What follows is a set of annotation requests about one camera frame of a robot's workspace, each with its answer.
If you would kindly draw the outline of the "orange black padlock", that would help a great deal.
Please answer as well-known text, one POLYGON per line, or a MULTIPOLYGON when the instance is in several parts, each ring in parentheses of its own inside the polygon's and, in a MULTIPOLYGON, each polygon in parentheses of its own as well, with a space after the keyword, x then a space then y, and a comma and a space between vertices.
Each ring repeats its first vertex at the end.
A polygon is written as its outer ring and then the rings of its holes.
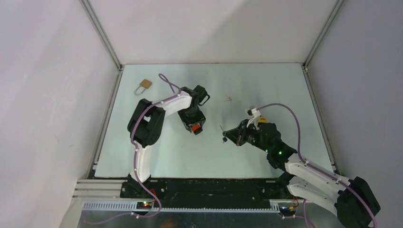
POLYGON ((203 131, 202 125, 200 123, 197 123, 191 127, 191 131, 195 134, 198 135, 203 131))

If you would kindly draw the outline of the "black headed key bunch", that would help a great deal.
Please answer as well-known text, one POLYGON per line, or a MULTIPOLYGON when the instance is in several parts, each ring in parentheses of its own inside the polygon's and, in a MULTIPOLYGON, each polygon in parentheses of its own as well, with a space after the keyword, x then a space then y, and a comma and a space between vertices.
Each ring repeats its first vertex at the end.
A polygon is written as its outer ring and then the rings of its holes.
POLYGON ((223 143, 225 143, 228 140, 227 137, 225 136, 225 130, 221 125, 220 125, 220 129, 222 131, 222 141, 223 141, 223 143))

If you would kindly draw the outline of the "yellow padlock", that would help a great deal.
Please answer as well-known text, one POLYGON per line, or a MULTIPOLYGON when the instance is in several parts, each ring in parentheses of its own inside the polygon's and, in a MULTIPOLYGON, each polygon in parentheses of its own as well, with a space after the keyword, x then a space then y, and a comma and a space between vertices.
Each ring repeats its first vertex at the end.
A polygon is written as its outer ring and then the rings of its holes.
POLYGON ((268 123, 268 119, 266 117, 259 117, 257 120, 257 125, 268 123))

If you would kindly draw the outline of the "brass padlock long shackle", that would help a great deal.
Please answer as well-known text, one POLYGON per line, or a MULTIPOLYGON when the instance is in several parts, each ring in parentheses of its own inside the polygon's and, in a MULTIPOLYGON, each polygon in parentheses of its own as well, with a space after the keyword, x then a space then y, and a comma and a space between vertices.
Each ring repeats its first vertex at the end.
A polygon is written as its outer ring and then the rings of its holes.
POLYGON ((139 84, 139 86, 136 88, 136 90, 134 91, 134 95, 141 95, 144 93, 144 91, 146 91, 147 89, 149 89, 149 87, 152 85, 153 83, 148 80, 148 79, 144 79, 141 81, 141 83, 139 84))

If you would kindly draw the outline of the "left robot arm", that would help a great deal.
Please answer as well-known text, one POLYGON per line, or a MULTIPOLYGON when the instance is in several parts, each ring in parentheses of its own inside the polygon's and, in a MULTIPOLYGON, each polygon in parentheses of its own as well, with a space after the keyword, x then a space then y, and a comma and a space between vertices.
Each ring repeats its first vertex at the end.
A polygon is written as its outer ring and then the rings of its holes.
POLYGON ((134 165, 130 176, 136 180, 132 192, 139 198, 148 196, 150 184, 151 151, 159 140, 166 117, 177 113, 185 129, 198 135, 203 131, 206 117, 200 110, 210 98, 207 90, 197 85, 194 89, 182 87, 179 92, 160 101, 139 101, 127 129, 135 146, 134 165))

